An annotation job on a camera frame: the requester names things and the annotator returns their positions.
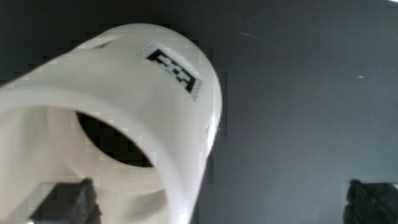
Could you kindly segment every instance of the gray surface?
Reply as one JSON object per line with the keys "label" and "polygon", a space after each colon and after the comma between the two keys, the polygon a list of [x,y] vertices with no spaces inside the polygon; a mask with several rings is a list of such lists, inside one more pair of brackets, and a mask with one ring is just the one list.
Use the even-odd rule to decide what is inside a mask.
{"label": "gray surface", "polygon": [[4,80],[114,25],[171,24],[199,41],[226,113],[192,223],[340,224],[349,180],[398,182],[398,8],[9,0],[0,9]]}

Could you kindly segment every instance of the white curved surface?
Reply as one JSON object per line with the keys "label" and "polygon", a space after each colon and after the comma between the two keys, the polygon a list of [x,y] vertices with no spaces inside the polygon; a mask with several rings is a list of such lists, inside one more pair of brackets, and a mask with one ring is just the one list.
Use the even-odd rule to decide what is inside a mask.
{"label": "white curved surface", "polygon": [[[153,44],[203,81],[196,100],[143,57]],[[105,224],[187,224],[221,120],[217,75],[189,39],[155,25],[114,28],[2,87],[0,102],[0,220],[24,223],[41,189],[91,177]],[[75,111],[123,132],[155,168],[105,156]]]}

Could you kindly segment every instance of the black object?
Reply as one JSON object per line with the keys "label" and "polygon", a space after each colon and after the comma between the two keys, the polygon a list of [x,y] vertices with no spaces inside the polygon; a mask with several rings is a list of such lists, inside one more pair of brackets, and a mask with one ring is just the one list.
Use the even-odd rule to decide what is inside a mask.
{"label": "black object", "polygon": [[345,224],[398,223],[398,190],[388,183],[352,181],[345,207]]}
{"label": "black object", "polygon": [[153,167],[137,144],[116,128],[84,113],[77,113],[86,135],[107,156],[132,166]]}
{"label": "black object", "polygon": [[34,224],[100,224],[93,180],[59,183],[31,216]]}

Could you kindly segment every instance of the oval opening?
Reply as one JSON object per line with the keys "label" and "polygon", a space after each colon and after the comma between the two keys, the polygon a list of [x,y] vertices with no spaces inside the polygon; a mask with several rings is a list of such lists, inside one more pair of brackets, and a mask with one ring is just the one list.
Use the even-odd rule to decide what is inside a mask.
{"label": "oval opening", "polygon": [[130,166],[153,167],[137,144],[116,128],[84,113],[77,112],[77,116],[86,135],[107,156]]}

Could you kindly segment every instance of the white plastic object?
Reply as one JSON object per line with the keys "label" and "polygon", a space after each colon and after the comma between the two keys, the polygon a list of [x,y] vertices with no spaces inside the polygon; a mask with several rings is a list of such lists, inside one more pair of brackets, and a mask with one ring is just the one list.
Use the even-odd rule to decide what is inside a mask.
{"label": "white plastic object", "polygon": [[[0,88],[2,223],[27,223],[54,183],[91,177],[105,224],[187,224],[221,110],[191,40],[150,24],[111,29]],[[103,154],[77,111],[121,131],[153,168]]]}

